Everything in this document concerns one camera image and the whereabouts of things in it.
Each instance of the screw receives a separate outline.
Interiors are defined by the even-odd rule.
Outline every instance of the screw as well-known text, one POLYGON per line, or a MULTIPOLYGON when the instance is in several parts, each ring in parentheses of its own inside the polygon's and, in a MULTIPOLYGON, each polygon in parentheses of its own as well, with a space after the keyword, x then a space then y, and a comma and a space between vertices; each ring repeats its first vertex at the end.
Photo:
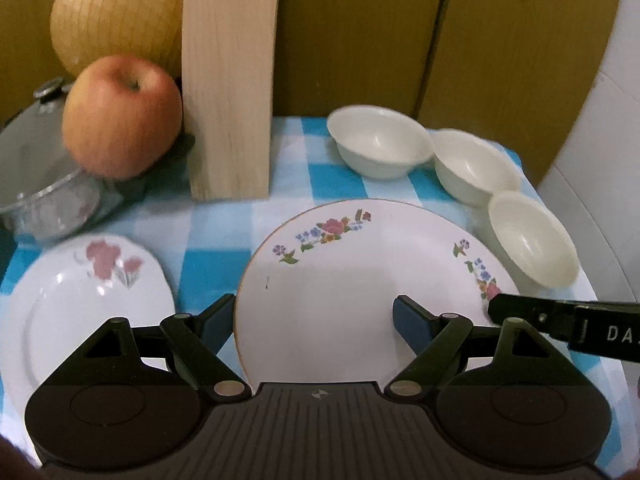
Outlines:
POLYGON ((413 397, 422 392, 422 387, 415 381, 396 381, 389 389, 400 397, 413 397))
POLYGON ((213 391, 222 397, 235 397, 244 392, 244 384, 238 381, 220 381, 213 386, 213 391))
POLYGON ((38 89, 36 89, 33 92, 33 98, 38 99, 39 101, 45 103, 46 101, 49 100, 47 98, 55 96, 55 94, 60 89, 62 89, 62 85, 64 83, 65 83, 65 78, 63 78, 62 76, 55 77, 52 80, 44 83, 38 89))

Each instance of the floral plate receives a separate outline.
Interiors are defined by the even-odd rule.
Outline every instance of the floral plate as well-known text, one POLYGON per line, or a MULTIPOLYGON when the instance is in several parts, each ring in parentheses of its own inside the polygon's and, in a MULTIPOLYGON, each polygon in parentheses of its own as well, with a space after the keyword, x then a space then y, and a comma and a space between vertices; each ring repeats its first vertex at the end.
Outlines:
POLYGON ((240 362, 264 381, 391 380, 413 358, 392 322, 407 294, 490 325, 488 300, 517 294, 500 262, 457 225, 417 206, 349 200, 292 218, 258 248, 236 301, 240 362))
POLYGON ((110 317, 151 326, 175 313, 158 261, 130 240, 84 235, 44 253, 15 286, 0 327, 0 374, 18 414, 110 317))

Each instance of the wooden board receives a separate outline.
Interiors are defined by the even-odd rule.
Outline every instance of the wooden board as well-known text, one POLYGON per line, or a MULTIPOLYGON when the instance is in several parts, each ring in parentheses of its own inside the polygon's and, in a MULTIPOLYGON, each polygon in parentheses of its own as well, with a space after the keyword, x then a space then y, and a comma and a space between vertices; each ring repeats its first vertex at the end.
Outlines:
POLYGON ((278 0, 184 0, 182 93, 196 200, 269 193, 278 0))
POLYGON ((411 113, 439 0, 280 0, 275 115, 347 104, 411 113))
POLYGON ((49 36, 53 0, 0 0, 0 126, 33 103, 33 91, 63 75, 49 36))
POLYGON ((497 140, 537 184, 590 90, 618 0, 448 0, 418 120, 497 140))

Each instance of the tablecloth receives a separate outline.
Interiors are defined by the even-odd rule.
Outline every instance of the tablecloth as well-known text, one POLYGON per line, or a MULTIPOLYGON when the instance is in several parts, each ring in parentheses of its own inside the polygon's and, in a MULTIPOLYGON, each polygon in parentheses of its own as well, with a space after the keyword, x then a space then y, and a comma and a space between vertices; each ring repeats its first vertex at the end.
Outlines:
MULTIPOLYGON (((323 203, 350 198, 386 198, 422 206, 473 231, 468 207, 442 188, 431 167, 418 168, 391 182, 363 178, 343 163, 323 118, 274 118, 271 144, 271 194, 268 200, 194 203, 184 167, 165 175, 155 191, 123 211, 97 232, 129 237, 152 251, 174 292, 176 308, 198 313, 225 292, 235 292, 244 267, 260 243, 284 221, 323 203)), ((521 167, 516 154, 506 150, 521 167)), ((522 192, 539 200, 522 175, 522 192)), ((21 242, 0 285, 0 314, 8 295, 42 247, 21 242)), ((584 272, 556 298, 592 300, 584 272)), ((619 361, 569 352, 565 355, 593 381, 612 407, 612 426, 597 465, 620 475, 638 459, 634 405, 619 361)), ((237 373, 233 338, 220 357, 237 373)), ((0 433, 27 452, 33 447, 0 383, 0 433)))

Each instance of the white bowl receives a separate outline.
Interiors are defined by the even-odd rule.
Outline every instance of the white bowl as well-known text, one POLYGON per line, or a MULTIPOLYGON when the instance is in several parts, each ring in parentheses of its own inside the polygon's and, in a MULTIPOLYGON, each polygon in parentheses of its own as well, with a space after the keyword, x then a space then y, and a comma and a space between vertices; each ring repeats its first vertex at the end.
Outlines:
POLYGON ((489 200, 482 241, 502 262, 522 294, 573 285, 578 254, 564 226, 549 209, 508 191, 489 200))
POLYGON ((347 166, 363 176, 399 178, 433 156, 428 131, 411 117, 388 108, 338 108, 329 114, 326 126, 347 166))
POLYGON ((460 130, 437 130, 431 137, 438 180, 460 202, 486 206, 495 193, 520 190, 518 167, 486 140, 460 130))

